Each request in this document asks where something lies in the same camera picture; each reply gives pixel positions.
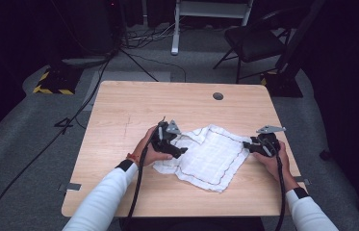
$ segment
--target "hand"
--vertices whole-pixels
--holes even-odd
[[[286,191],[292,190],[294,188],[299,187],[294,177],[291,175],[290,172],[290,161],[288,159],[287,151],[285,149],[285,143],[282,141],[278,141],[280,144],[280,150],[278,151],[278,155],[281,159],[282,163],[282,174],[284,178],[284,184]],[[252,155],[262,164],[264,164],[271,173],[271,175],[275,178],[276,181],[279,183],[279,174],[278,174],[278,164],[275,157],[266,157],[261,155],[258,152],[253,152]]]
[[[134,152],[131,155],[127,156],[128,160],[133,161],[137,166],[140,165],[140,159],[143,149],[146,146],[149,138],[152,136],[153,131],[155,130],[156,126],[153,126],[148,129],[145,136],[140,140],[135,148]],[[173,158],[172,155],[166,154],[163,152],[156,152],[150,143],[148,145],[148,151],[146,152],[145,160],[143,162],[144,166],[149,166],[150,164],[154,163],[155,161],[162,161],[162,160],[171,160]]]

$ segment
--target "person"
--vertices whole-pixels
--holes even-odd
[[[108,173],[87,195],[65,225],[64,231],[108,229],[121,198],[124,196],[135,173],[139,169],[141,153],[155,128],[156,126],[148,129],[145,136],[136,146],[134,152],[132,154],[128,153],[126,160],[123,160],[115,169]],[[290,163],[285,149],[285,143],[282,141],[279,143],[281,147],[279,157],[283,163],[282,172],[286,188],[286,199],[296,230],[338,230],[320,206],[297,184],[290,173]],[[266,166],[275,180],[279,181],[275,158],[265,157],[255,152],[252,153],[252,155]],[[172,156],[170,154],[156,152],[152,145],[149,144],[143,165],[149,166],[155,161],[171,159]]]

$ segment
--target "chair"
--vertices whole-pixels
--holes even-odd
[[[282,69],[282,62],[278,60],[275,68],[240,76],[242,62],[251,63],[266,58],[282,55],[287,50],[292,29],[297,28],[303,18],[308,14],[309,6],[300,6],[268,13],[250,25],[231,28],[225,31],[224,37],[230,45],[230,50],[213,67],[216,69],[223,61],[238,58],[236,84],[241,79],[261,74],[270,70]],[[273,30],[284,29],[280,35],[276,35]]]

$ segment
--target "metal bracket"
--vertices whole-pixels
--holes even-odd
[[[80,191],[80,189],[81,189],[81,184],[67,183],[67,184],[60,184],[57,190],[60,192],[67,193],[67,191]]]
[[[179,127],[176,125],[175,120],[170,121],[170,124],[167,126],[167,132],[176,135],[181,134]]]
[[[312,185],[312,182],[308,179],[305,179],[302,176],[295,176],[294,179],[296,180],[296,182],[303,182],[305,185]]]
[[[268,134],[268,133],[284,132],[284,131],[287,131],[285,127],[274,127],[274,126],[266,125],[260,128],[259,130],[257,130],[257,133]]]

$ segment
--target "table leg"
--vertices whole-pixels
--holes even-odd
[[[176,0],[176,9],[175,9],[175,30],[173,33],[173,42],[172,42],[172,55],[177,55],[179,53],[179,15],[180,15],[180,0]]]

